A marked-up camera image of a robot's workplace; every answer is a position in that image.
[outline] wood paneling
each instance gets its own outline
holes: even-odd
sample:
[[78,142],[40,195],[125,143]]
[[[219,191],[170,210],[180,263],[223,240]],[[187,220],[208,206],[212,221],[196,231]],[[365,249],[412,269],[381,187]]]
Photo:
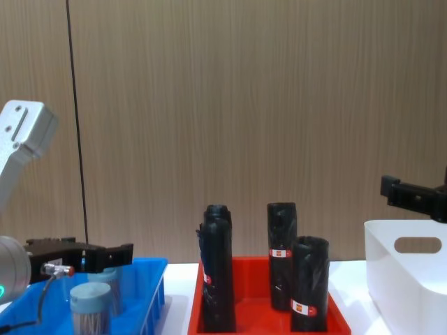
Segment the wood paneling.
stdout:
[[441,184],[442,0],[72,0],[89,236],[196,261],[206,204],[266,254],[266,204],[364,257],[380,177]]
[[0,215],[0,235],[85,240],[66,2],[0,1],[0,109],[43,101],[59,117],[49,150],[28,164]]

